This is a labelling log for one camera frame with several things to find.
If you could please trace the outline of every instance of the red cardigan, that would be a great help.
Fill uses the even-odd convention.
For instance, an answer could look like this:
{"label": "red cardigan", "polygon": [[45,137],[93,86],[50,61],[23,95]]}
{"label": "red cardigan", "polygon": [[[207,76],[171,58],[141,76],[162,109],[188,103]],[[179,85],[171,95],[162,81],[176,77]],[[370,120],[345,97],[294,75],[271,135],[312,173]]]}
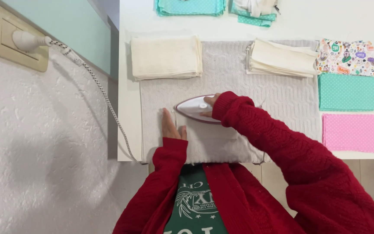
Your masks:
{"label": "red cardigan", "polygon": [[[217,99],[213,118],[269,154],[288,183],[288,205],[298,212],[292,218],[242,165],[203,164],[230,234],[374,234],[374,201],[346,164],[319,142],[291,131],[255,108],[250,98],[232,92]],[[155,171],[123,211],[113,234],[163,234],[186,161],[187,143],[163,138],[163,146],[153,156]]]}

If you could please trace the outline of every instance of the white table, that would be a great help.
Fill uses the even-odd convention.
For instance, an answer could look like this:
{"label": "white table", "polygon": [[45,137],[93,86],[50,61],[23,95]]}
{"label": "white table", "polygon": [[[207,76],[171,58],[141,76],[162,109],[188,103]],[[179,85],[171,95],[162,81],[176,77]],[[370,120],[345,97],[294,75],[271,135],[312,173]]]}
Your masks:
{"label": "white table", "polygon": [[[132,153],[141,159],[142,131],[139,83],[127,67],[132,35],[199,35],[202,41],[262,39],[320,39],[321,37],[354,41],[370,40],[374,45],[374,1],[367,0],[280,0],[278,16],[271,28],[259,28],[237,22],[237,16],[158,17],[154,0],[121,0],[119,38],[119,107],[118,116],[127,134]],[[118,137],[118,160],[126,157],[125,141]],[[334,152],[341,159],[374,159],[372,153]]]}

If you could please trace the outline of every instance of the wall socket plate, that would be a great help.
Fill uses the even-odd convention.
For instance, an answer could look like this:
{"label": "wall socket plate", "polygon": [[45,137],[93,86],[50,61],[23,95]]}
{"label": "wall socket plate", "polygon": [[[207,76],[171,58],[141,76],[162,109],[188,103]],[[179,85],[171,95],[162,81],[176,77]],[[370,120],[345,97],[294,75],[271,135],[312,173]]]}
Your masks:
{"label": "wall socket plate", "polygon": [[39,72],[47,71],[49,47],[40,46],[32,52],[21,51],[13,42],[13,32],[15,30],[23,30],[36,36],[44,36],[31,25],[0,6],[0,57]]}

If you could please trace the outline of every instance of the red sweater sleeve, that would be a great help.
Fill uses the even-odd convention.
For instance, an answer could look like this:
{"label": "red sweater sleeve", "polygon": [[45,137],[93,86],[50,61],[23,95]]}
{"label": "red sweater sleeve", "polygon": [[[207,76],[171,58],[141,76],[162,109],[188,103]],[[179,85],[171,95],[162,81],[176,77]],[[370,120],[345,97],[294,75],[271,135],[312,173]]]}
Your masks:
{"label": "red sweater sleeve", "polygon": [[163,138],[163,146],[153,156],[155,171],[147,177],[129,201],[113,234],[140,234],[174,184],[187,159],[188,141]]}
{"label": "red sweater sleeve", "polygon": [[248,97],[222,93],[212,117],[268,153],[288,182],[286,196],[307,233],[374,233],[374,201],[322,144],[274,120]]}

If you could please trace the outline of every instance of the iron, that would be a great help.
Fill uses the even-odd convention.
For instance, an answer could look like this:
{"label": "iron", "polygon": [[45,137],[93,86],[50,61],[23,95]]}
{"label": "iron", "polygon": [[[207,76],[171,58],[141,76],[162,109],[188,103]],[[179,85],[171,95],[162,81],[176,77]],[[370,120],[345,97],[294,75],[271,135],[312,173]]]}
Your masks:
{"label": "iron", "polygon": [[190,98],[185,100],[184,102],[179,103],[175,106],[175,110],[177,110],[180,114],[188,117],[190,119],[206,123],[206,124],[213,124],[213,125],[220,125],[220,120],[215,120],[210,117],[200,116],[201,112],[208,112],[212,111],[212,107],[210,104],[206,103],[204,98],[205,97],[214,97],[214,95],[203,95],[194,98]]}

